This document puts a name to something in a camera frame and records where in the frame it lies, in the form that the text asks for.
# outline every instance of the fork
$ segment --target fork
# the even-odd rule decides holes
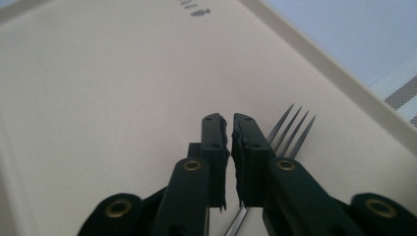
[[[282,117],[279,119],[278,123],[273,127],[273,129],[270,131],[269,135],[267,136],[267,142],[270,143],[273,151],[275,152],[275,155],[277,157],[288,157],[294,159],[297,155],[298,151],[301,148],[301,145],[303,145],[304,141],[307,138],[307,135],[309,134],[310,129],[313,126],[314,121],[316,120],[316,115],[313,116],[313,118],[310,120],[307,127],[304,129],[303,133],[298,138],[297,142],[293,146],[293,148],[288,151],[288,148],[290,147],[292,141],[294,140],[295,136],[297,135],[298,131],[301,128],[301,125],[303,124],[304,120],[306,119],[307,115],[309,114],[309,111],[307,111],[303,118],[299,121],[298,125],[294,128],[289,138],[286,140],[284,144],[282,142],[284,141],[284,138],[288,134],[288,131],[292,127],[295,119],[299,115],[301,108],[298,108],[294,116],[291,118],[281,135],[278,137],[276,142],[273,141],[273,139],[278,134],[279,130],[281,129],[282,125],[284,124],[286,118],[288,117],[289,113],[291,112],[292,108],[294,107],[294,104],[292,104],[282,115]],[[240,207],[239,211],[237,212],[235,218],[233,219],[233,222],[230,224],[229,229],[227,230],[225,236],[235,236],[240,226],[242,225],[247,213],[249,212],[249,208],[245,208],[244,206]]]

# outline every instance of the screw hole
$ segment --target screw hole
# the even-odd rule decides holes
[[[385,217],[396,217],[396,210],[389,204],[378,199],[368,199],[365,202],[366,207],[373,213]]]
[[[197,160],[189,160],[184,163],[184,169],[186,170],[198,170],[202,167],[202,165]]]
[[[118,218],[127,214],[132,208],[131,202],[127,199],[115,200],[105,210],[105,214],[110,218]]]
[[[292,163],[289,160],[280,160],[279,162],[276,163],[276,166],[280,169],[283,169],[283,170],[293,170],[293,169],[295,169],[294,163]]]

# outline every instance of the fork handle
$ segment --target fork handle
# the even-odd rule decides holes
[[[239,211],[236,214],[236,217],[233,219],[233,222],[230,224],[229,229],[227,230],[225,236],[236,236],[239,232],[240,226],[242,226],[243,220],[249,212],[249,208],[244,206],[240,207]]]

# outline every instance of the white surface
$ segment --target white surface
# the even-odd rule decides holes
[[[417,213],[414,149],[239,2],[199,5],[211,13],[60,0],[1,23],[0,170],[20,235],[75,235],[104,198],[159,190],[208,114],[229,135],[235,112],[267,132],[292,102],[318,115],[297,158],[331,195],[374,192]],[[404,127],[386,109],[375,108]],[[237,212],[234,186],[230,161],[228,210],[211,211],[210,235]],[[242,235],[266,234],[257,213]]]

